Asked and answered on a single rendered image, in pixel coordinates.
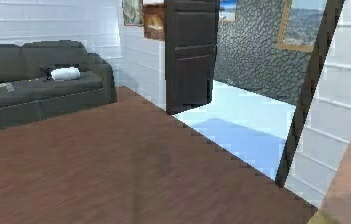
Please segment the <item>white pillow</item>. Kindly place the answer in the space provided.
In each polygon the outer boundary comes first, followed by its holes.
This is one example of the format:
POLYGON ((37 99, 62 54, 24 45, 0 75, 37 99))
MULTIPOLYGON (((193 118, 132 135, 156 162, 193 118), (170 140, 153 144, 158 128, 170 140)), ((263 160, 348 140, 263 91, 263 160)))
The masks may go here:
POLYGON ((55 81, 75 80, 80 77, 80 71, 75 67, 59 68, 51 72, 51 77, 55 81))

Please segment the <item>dark grey sofa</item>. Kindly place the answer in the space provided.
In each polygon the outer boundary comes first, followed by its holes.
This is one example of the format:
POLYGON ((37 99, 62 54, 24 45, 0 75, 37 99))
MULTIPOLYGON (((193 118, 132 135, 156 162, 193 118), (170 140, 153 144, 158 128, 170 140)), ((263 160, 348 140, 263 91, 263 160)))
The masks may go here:
POLYGON ((117 93, 112 66, 78 41, 0 44, 0 129, 45 120, 114 103, 117 93), (44 81, 41 67, 69 68, 80 77, 44 81))

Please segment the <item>dark brown room door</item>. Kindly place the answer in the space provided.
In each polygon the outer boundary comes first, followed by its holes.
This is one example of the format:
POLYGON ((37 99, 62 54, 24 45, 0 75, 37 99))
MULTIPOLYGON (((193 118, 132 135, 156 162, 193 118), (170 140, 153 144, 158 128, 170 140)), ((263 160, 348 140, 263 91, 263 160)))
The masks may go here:
POLYGON ((219 0, 165 0, 166 112, 212 101, 219 0))

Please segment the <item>small black object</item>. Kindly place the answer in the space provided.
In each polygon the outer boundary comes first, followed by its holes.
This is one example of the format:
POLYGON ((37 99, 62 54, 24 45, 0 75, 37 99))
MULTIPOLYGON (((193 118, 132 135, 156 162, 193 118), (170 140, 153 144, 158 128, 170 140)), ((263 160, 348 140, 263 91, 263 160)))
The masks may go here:
POLYGON ((43 74, 43 77, 44 77, 44 81, 47 82, 47 81, 51 81, 52 80, 52 74, 51 72, 54 70, 53 67, 48 67, 48 66, 45 66, 45 67, 41 67, 40 68, 40 72, 43 74))

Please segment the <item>gold framed landscape picture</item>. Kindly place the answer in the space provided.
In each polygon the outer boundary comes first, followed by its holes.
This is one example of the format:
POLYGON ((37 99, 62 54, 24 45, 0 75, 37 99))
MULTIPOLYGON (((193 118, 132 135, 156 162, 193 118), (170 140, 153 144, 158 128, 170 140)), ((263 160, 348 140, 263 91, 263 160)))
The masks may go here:
POLYGON ((327 0, 284 0, 276 46, 311 53, 327 0))

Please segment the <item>brown framed wall picture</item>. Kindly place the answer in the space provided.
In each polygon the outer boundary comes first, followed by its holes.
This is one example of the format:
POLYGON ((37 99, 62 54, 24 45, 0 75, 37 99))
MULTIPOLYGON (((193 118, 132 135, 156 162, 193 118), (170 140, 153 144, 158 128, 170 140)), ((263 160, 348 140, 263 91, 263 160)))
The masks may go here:
POLYGON ((165 9, 163 1, 143 0, 143 27, 146 39, 165 40, 165 9))

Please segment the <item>green framed wall picture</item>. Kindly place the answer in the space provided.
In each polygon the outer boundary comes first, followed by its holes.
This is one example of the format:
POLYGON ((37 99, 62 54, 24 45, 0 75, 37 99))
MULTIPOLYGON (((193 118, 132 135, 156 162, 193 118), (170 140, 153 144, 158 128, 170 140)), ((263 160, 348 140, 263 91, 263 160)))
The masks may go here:
POLYGON ((122 0, 122 13, 125 26, 143 25, 143 0, 122 0))

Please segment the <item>blue beach wall picture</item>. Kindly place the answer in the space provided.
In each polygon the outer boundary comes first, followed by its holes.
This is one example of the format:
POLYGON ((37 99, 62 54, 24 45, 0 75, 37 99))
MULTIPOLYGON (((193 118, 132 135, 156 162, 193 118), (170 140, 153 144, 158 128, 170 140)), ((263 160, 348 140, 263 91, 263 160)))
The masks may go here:
POLYGON ((236 19, 237 0, 220 0, 219 19, 233 22, 236 19))

